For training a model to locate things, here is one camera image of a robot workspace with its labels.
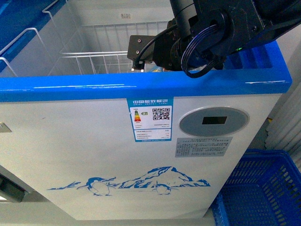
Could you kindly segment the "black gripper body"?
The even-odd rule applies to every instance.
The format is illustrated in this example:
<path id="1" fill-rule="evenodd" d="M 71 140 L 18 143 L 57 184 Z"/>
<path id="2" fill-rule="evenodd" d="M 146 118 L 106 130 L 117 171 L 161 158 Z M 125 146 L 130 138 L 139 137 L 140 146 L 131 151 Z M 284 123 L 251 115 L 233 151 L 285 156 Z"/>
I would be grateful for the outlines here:
<path id="1" fill-rule="evenodd" d="M 178 28 L 163 34 L 155 41 L 153 61 L 169 71 L 181 71 L 181 37 Z"/>

